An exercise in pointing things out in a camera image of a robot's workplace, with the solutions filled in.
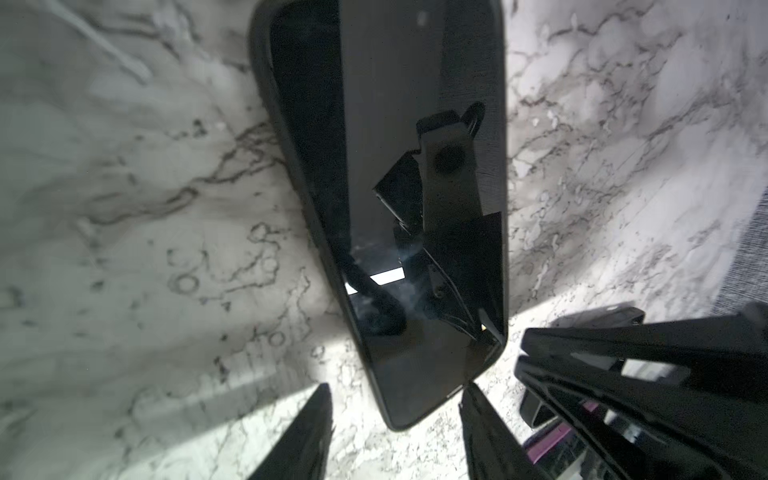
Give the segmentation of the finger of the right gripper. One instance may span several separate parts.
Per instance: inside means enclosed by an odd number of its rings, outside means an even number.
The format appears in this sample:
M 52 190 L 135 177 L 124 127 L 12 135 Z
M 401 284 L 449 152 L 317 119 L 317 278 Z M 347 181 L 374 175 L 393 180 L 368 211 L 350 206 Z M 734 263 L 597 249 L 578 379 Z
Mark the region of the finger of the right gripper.
M 602 370 L 573 357 L 521 357 L 518 379 L 620 479 L 764 479 L 767 359 L 665 356 L 684 385 Z
M 738 313 L 612 328 L 531 328 L 530 357 L 591 354 L 685 367 L 694 385 L 738 399 L 767 400 L 767 305 Z

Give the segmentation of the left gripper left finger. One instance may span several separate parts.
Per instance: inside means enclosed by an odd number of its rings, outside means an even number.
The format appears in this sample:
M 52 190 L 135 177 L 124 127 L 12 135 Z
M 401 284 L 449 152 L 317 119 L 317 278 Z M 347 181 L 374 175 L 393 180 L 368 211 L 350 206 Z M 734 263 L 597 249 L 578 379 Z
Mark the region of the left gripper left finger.
M 321 383 L 248 480 L 324 479 L 332 433 L 332 395 Z

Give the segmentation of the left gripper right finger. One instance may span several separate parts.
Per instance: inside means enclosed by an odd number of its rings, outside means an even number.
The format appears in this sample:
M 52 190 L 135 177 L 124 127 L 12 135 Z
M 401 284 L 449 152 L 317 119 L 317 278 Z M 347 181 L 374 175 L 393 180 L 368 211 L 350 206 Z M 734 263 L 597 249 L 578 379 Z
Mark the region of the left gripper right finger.
M 464 387 L 459 412 L 470 479 L 545 479 L 474 382 Z

